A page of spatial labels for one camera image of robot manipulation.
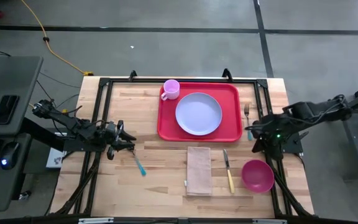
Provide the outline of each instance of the beige napkin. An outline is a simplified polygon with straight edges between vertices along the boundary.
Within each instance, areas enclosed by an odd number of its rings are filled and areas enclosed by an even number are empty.
[[[208,196],[212,194],[210,148],[188,147],[186,184],[187,195]]]

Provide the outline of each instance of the pink bowl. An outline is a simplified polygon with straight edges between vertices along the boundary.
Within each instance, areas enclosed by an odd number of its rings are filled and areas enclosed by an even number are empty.
[[[245,187],[255,193],[266,192],[274,184],[274,174],[270,166],[256,159],[244,164],[241,176]]]

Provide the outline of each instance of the gray floor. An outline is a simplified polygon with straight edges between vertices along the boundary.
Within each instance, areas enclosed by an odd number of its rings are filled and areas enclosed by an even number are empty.
[[[358,30],[358,0],[260,0],[267,29]],[[28,4],[45,25],[98,27],[257,28],[251,0],[32,0]],[[18,0],[0,1],[0,24],[36,25]],[[182,75],[218,77],[229,68],[235,77],[266,77],[258,34],[181,34],[139,32],[48,32],[61,56],[96,75]],[[284,78],[290,103],[324,101],[358,90],[358,35],[267,35],[275,77]],[[71,85],[82,75],[47,51],[42,33],[0,30],[0,50],[44,57],[42,72]],[[79,89],[42,75],[39,82],[56,102]],[[46,98],[37,87],[32,102]],[[64,105],[73,109],[76,98]],[[44,119],[28,116],[42,126]],[[342,176],[358,169],[342,123],[320,124],[302,140],[314,210],[324,218],[358,221],[358,181]],[[34,175],[28,202],[12,204],[0,218],[43,215],[57,173]]]

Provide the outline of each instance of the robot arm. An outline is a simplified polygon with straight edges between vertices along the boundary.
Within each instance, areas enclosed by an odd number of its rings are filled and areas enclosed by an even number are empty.
[[[281,145],[299,131],[310,128],[324,121],[347,120],[352,110],[347,105],[344,95],[322,102],[298,102],[283,108],[282,114],[269,114],[260,121],[255,121],[251,130],[256,143],[252,152],[265,151],[273,159],[283,159]]]
[[[33,114],[39,118],[52,119],[65,127],[69,132],[69,138],[65,140],[64,151],[91,151],[103,152],[107,145],[108,159],[114,158],[114,152],[122,149],[133,151],[136,138],[124,131],[124,122],[119,120],[117,124],[110,121],[97,126],[97,122],[88,119],[79,119],[56,110],[51,101],[41,100],[34,105]]]

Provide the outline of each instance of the yellow knife handle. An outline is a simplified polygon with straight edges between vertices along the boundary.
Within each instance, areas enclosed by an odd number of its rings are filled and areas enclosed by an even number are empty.
[[[230,186],[230,192],[234,194],[234,184],[233,184],[233,178],[231,177],[230,170],[227,170],[227,176],[229,177],[229,186]]]

